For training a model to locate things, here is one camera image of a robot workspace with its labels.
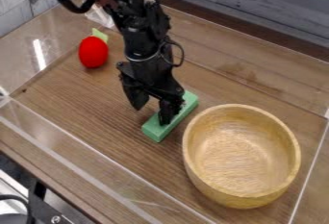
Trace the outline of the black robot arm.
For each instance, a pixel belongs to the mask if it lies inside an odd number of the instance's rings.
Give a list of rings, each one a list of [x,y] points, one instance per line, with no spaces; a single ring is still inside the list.
[[[160,0],[58,0],[74,13],[86,13],[98,5],[114,20],[124,37],[126,60],[117,64],[122,88],[132,106],[141,109],[152,97],[158,99],[158,120],[172,123],[184,103],[184,88],[173,69],[182,65],[174,59],[178,45],[169,36],[172,17]]]

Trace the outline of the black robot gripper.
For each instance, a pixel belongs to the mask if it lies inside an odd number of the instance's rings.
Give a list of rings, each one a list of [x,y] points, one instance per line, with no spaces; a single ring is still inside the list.
[[[184,88],[174,78],[174,55],[156,53],[150,56],[125,54],[120,62],[124,91],[134,109],[140,111],[153,96],[160,101],[160,125],[169,125],[180,114],[184,104]]]

